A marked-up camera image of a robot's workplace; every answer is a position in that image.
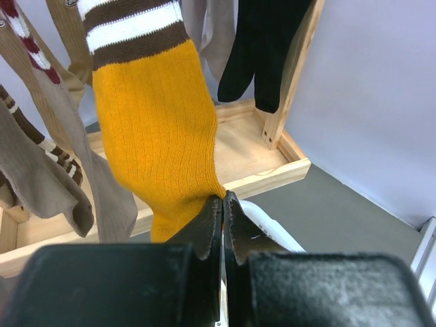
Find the mustard sock brown white stripes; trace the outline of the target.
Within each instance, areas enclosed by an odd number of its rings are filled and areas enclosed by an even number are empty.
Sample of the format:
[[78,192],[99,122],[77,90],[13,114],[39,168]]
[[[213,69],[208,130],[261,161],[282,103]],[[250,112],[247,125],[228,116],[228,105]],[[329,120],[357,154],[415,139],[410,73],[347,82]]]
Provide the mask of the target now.
[[211,196],[217,113],[177,1],[79,1],[115,179],[153,211],[162,243]]

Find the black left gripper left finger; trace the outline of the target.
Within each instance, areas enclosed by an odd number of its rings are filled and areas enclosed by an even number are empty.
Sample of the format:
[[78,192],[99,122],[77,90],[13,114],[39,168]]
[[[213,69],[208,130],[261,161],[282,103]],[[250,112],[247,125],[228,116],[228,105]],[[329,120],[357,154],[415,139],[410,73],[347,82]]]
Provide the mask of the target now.
[[211,196],[200,213],[167,242],[191,249],[181,287],[181,322],[220,319],[222,208],[223,200]]

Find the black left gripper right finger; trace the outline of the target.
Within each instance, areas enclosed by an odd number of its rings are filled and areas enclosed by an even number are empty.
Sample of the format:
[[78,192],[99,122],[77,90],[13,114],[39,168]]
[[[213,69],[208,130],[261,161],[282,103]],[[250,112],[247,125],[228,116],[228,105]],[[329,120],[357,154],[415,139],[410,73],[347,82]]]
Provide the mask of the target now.
[[230,326],[255,326],[248,257],[258,251],[285,251],[248,218],[236,194],[223,199],[223,241]]

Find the beige sock maroon stripes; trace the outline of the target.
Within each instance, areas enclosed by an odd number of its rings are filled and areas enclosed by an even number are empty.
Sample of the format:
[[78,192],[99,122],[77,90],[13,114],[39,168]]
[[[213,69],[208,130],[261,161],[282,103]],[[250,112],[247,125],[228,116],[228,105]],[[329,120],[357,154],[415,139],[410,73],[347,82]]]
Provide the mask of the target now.
[[108,162],[91,150],[78,111],[80,98],[68,89],[79,79],[54,57],[17,2],[2,1],[1,13],[24,48],[66,142],[84,168],[95,204],[99,240],[103,243],[127,240],[134,229],[138,209],[132,194],[115,181]]

